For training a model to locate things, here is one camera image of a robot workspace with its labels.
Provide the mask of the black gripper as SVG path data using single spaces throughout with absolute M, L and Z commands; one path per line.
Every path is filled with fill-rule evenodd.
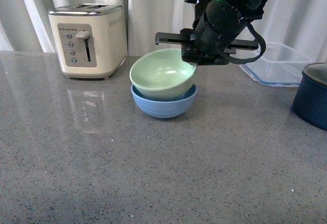
M 256 40 L 233 40 L 227 48 L 223 50 L 225 54 L 222 56 L 214 44 L 209 44 L 213 47 L 213 52 L 203 51 L 194 41 L 194 32 L 192 29 L 184 28 L 179 33 L 164 33 L 157 32 L 155 35 L 155 44 L 169 43 L 181 45 L 181 58 L 188 63 L 196 63 L 198 65 L 227 65 L 229 63 L 243 64 L 244 60 L 240 61 L 229 60 L 236 50 L 253 51 L 259 48 L 259 43 Z

